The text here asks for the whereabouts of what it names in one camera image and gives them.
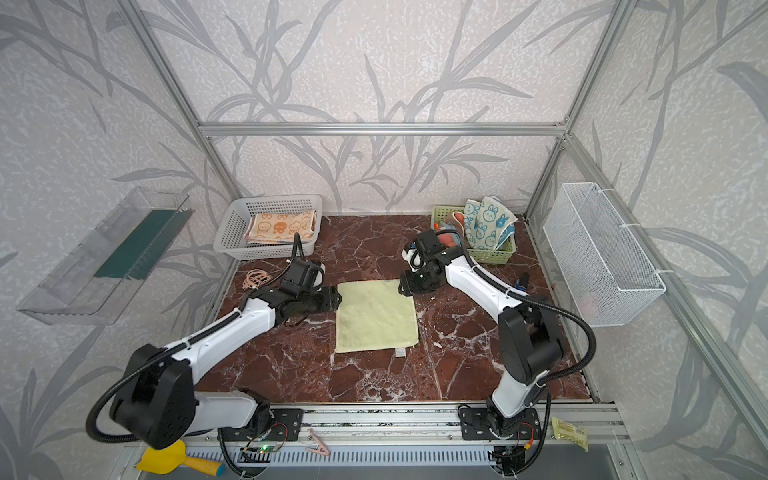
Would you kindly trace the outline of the orange rabbit pattern towel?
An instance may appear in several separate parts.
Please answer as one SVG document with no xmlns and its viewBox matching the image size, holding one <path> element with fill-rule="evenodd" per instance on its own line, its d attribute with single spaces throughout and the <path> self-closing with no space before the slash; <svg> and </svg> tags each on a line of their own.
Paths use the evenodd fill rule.
<svg viewBox="0 0 768 480">
<path fill-rule="evenodd" d="M 308 210 L 297 214 L 256 214 L 244 234 L 246 243 L 261 245 L 290 244 L 296 234 L 303 242 L 315 233 L 317 212 Z"/>
</svg>

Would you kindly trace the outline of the teal and yellow towel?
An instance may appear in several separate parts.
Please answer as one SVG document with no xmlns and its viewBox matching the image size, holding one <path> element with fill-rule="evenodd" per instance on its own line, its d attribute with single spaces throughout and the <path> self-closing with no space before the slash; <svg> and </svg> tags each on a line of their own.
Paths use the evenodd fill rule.
<svg viewBox="0 0 768 480">
<path fill-rule="evenodd" d="M 335 352 L 352 353 L 413 347 L 419 343 L 412 297 L 397 280 L 355 281 L 338 285 Z"/>
</svg>

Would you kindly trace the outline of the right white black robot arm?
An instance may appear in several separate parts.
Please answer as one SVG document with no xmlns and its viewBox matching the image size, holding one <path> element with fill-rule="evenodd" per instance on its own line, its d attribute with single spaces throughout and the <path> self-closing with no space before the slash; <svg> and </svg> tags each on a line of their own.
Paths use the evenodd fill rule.
<svg viewBox="0 0 768 480">
<path fill-rule="evenodd" d="M 487 401 L 487 422 L 498 435 L 522 420 L 523 414 L 554 380 L 588 366 L 597 353 L 592 327 L 579 315 L 538 300 L 491 274 L 470 255 L 463 242 L 448 247 L 441 242 L 447 230 L 429 230 L 407 244 L 402 257 L 408 269 L 398 291 L 412 297 L 451 286 L 472 299 L 494 320 L 505 369 Z M 562 319 L 573 322 L 587 337 L 588 347 L 575 364 L 556 370 L 566 355 Z"/>
</svg>

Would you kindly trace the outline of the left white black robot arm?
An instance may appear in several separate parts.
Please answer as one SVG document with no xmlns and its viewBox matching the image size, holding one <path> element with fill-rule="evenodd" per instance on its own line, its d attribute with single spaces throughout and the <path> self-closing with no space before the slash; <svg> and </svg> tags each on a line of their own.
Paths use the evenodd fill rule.
<svg viewBox="0 0 768 480">
<path fill-rule="evenodd" d="M 264 434 L 272 422 L 268 400 L 196 386 L 227 356 L 286 320 L 336 311 L 342 297 L 324 277 L 323 264 L 307 259 L 295 237 L 285 269 L 246 294 L 239 307 L 164 347 L 146 344 L 135 350 L 122 378 L 89 411 L 87 435 L 99 443 L 142 441 L 162 450 L 186 435 L 211 430 Z"/>
</svg>

